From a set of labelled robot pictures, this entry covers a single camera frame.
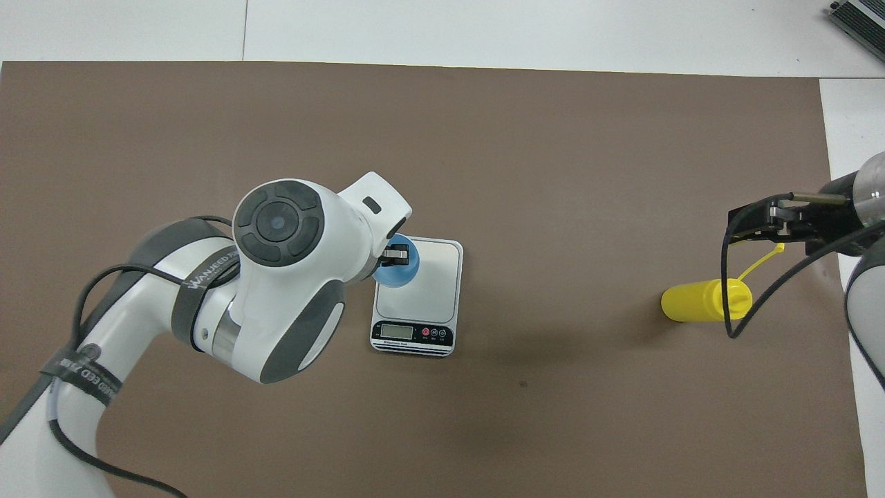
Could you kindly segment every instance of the brown mat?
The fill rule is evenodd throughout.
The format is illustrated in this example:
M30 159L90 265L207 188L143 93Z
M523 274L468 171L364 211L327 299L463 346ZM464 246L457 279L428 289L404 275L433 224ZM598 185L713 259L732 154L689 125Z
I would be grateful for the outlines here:
M0 165L2 416L92 275L263 181L375 170L412 203L404 233L464 245L446 359L374 352L368 282L276 385L158 339L99 451L194 496L865 494L835 257L738 340L658 308L717 275L728 209L828 180L816 80L7 62ZM735 275L770 248L737 246Z

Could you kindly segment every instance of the gray circular joint cap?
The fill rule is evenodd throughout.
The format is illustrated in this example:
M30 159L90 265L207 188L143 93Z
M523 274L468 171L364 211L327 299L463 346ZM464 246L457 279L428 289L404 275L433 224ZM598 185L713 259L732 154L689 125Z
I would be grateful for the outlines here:
M885 220L885 152L860 167L851 191L854 209L865 226Z

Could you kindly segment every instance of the scale platform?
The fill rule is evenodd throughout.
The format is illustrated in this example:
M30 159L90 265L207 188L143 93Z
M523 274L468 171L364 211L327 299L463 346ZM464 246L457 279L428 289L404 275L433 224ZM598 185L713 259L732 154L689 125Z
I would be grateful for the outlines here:
M408 237L418 273L402 287L375 283L372 347L387 353L448 356L455 349L464 248L454 240Z

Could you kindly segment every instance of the yellow bottle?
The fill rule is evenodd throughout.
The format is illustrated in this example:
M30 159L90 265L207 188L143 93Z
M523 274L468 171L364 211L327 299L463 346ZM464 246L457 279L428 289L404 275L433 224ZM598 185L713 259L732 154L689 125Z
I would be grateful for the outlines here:
M731 318L739 320L747 315L753 305L753 294L743 279L756 267L777 253L783 253L783 243L747 268L739 277L728 281L728 311ZM661 296L661 309L676 322L721 322L722 282L716 278L670 287Z

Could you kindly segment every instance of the white floor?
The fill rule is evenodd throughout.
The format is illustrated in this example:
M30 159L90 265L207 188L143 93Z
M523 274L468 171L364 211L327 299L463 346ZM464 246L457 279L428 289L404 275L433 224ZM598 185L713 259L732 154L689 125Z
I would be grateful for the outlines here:
M885 64L825 19L828 4L0 0L0 61L306 60L815 77L837 177L885 150ZM853 261L840 265L844 281ZM867 490L885 498L885 393L851 351Z

